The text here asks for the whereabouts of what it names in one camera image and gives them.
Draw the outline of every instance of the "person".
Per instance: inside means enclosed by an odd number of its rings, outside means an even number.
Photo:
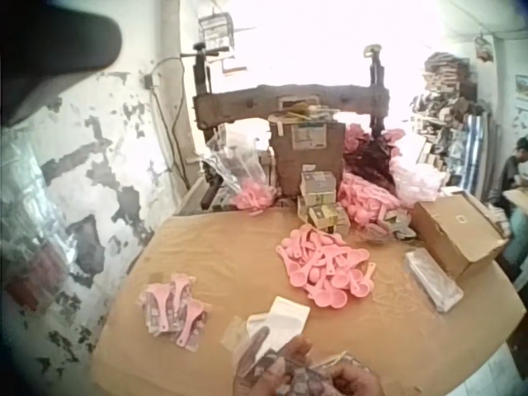
[[[253,362],[262,342],[254,342],[248,348],[238,364],[237,374],[245,372]],[[258,381],[248,388],[239,377],[233,382],[233,396],[274,396],[276,390],[283,384],[288,384],[290,377],[285,373],[285,358],[309,365],[311,344],[301,336],[294,337],[281,350],[280,356]],[[321,396],[384,396],[378,377],[353,365],[335,365],[328,368],[324,374],[331,379],[332,385],[325,384]]]
[[[508,219],[512,215],[512,204],[502,193],[519,186],[528,186],[528,181],[519,174],[519,164],[527,161],[528,138],[524,137],[517,140],[515,153],[504,163],[498,186],[492,190],[490,195],[490,203],[503,209]]]

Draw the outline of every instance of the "stack of small boxes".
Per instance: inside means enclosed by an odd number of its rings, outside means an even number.
[[[297,215],[305,223],[327,233],[348,235],[350,220],[336,202],[336,178],[331,172],[303,172],[297,200]]]

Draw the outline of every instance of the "pile of pink spoons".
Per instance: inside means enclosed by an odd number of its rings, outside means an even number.
[[[363,298],[374,289],[371,277],[375,264],[369,262],[365,274],[356,268],[366,262],[366,249],[352,249],[339,234],[324,233],[309,224],[294,229],[276,248],[290,283],[304,288],[319,307],[343,308],[348,292]]]

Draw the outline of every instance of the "floor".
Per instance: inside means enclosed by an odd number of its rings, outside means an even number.
[[[506,344],[447,396],[524,396],[528,383],[523,383]]]

